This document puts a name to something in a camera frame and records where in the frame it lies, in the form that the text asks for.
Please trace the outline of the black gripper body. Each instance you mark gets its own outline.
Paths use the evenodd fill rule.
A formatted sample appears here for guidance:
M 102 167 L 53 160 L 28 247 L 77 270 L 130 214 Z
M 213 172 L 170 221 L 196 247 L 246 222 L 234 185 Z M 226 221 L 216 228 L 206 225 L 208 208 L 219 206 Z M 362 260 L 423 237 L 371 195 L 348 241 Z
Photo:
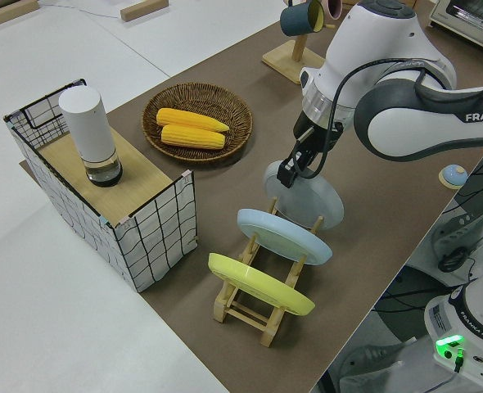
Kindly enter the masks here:
M 335 121 L 331 131 L 328 131 L 316 125 L 307 116 L 300 116 L 294 125 L 293 134 L 300 143 L 300 149 L 313 151 L 315 158 L 318 153 L 323 153 L 327 134 L 329 134 L 328 150 L 331 150 L 336 145 L 343 130 L 344 125 L 340 121 Z

